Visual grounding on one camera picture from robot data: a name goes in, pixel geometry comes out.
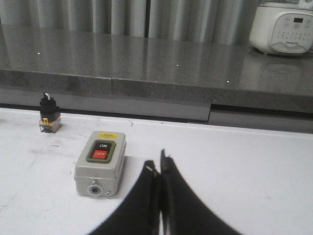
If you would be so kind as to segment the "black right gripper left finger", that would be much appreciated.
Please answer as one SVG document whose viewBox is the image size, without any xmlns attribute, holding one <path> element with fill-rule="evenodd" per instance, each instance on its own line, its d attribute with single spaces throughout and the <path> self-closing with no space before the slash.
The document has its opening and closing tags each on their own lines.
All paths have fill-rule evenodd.
<svg viewBox="0 0 313 235">
<path fill-rule="evenodd" d="M 161 178 L 154 162 L 145 161 L 142 171 L 119 207 L 93 235 L 159 234 Z"/>
</svg>

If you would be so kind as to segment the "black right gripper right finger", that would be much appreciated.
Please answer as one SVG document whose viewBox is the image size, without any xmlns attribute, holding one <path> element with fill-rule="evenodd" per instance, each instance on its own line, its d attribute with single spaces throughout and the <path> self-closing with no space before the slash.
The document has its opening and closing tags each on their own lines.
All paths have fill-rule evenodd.
<svg viewBox="0 0 313 235">
<path fill-rule="evenodd" d="M 161 213 L 165 235 L 238 235 L 192 191 L 174 160 L 161 151 Z"/>
</svg>

